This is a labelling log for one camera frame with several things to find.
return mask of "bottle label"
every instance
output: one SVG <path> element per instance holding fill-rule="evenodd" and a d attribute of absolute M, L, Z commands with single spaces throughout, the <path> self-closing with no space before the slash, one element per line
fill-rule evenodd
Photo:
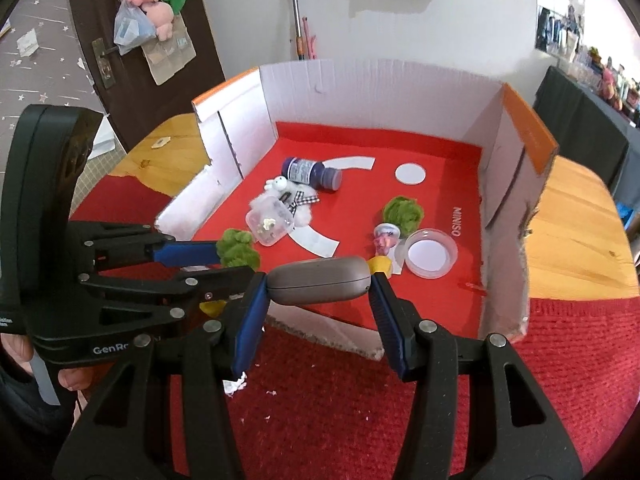
<path fill-rule="evenodd" d="M 306 158 L 294 158 L 289 164 L 287 178 L 293 182 L 307 184 L 309 186 L 311 182 L 311 171 L 315 164 L 316 162 L 313 160 L 306 160 Z"/>

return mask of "checkered ribbon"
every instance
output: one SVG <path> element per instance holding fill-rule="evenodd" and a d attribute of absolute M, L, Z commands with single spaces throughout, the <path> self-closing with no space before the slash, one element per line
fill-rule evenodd
<path fill-rule="evenodd" d="M 291 193 L 287 191 L 280 197 L 280 201 L 283 203 L 287 203 L 287 200 L 289 200 L 289 198 L 291 198 Z M 291 214 L 295 216 L 299 205 L 316 204 L 318 202 L 320 202 L 320 199 L 317 195 L 305 196 L 305 193 L 303 191 L 297 191 L 293 202 L 289 204 L 289 211 L 291 211 Z"/>

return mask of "purple bottle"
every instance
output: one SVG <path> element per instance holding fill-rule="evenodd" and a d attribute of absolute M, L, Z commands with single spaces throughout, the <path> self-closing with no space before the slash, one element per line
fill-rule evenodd
<path fill-rule="evenodd" d="M 322 162 L 287 157 L 282 165 L 282 176 L 292 182 L 307 184 L 313 189 L 336 191 L 342 183 L 342 171 L 326 168 Z"/>

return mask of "white wall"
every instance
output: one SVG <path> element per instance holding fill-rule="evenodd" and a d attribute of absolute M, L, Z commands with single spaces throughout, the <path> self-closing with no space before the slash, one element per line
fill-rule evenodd
<path fill-rule="evenodd" d="M 604 62 L 625 66 L 625 75 L 640 81 L 640 36 L 618 0 L 584 0 L 584 43 L 596 46 Z"/>
<path fill-rule="evenodd" d="M 295 59 L 291 0 L 204 0 L 227 77 Z M 536 0 L 300 0 L 319 57 L 417 60 L 510 82 L 533 102 L 554 60 L 534 50 Z"/>

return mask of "white plush toy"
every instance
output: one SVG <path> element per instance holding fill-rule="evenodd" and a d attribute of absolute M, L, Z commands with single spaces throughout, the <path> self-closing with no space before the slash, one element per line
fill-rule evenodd
<path fill-rule="evenodd" d="M 311 186 L 305 184 L 297 184 L 286 177 L 277 176 L 274 179 L 269 179 L 264 185 L 264 193 L 257 196 L 249 203 L 249 206 L 254 209 L 255 205 L 268 196 L 274 196 L 279 199 L 285 193 L 289 193 L 289 198 L 284 200 L 284 204 L 291 206 L 295 200 L 296 194 L 302 192 L 306 199 L 315 198 L 315 202 L 318 202 L 318 194 L 316 190 Z M 295 227 L 306 227 L 311 223 L 311 205 L 309 203 L 296 204 L 293 213 L 293 223 Z"/>

